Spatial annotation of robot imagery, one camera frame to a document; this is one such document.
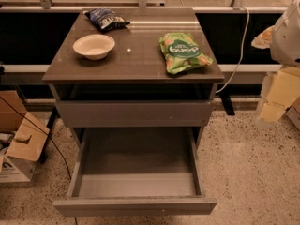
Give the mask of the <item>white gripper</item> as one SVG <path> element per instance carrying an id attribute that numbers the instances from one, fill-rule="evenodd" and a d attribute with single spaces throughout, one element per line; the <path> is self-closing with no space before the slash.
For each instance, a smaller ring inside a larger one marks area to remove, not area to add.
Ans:
<path id="1" fill-rule="evenodd" d="M 272 25 L 256 36 L 251 46 L 269 49 L 271 58 L 282 65 L 300 66 L 300 0 L 293 0 Z M 270 128 L 300 97 L 300 68 L 285 67 L 267 74 L 262 82 L 255 125 Z"/>

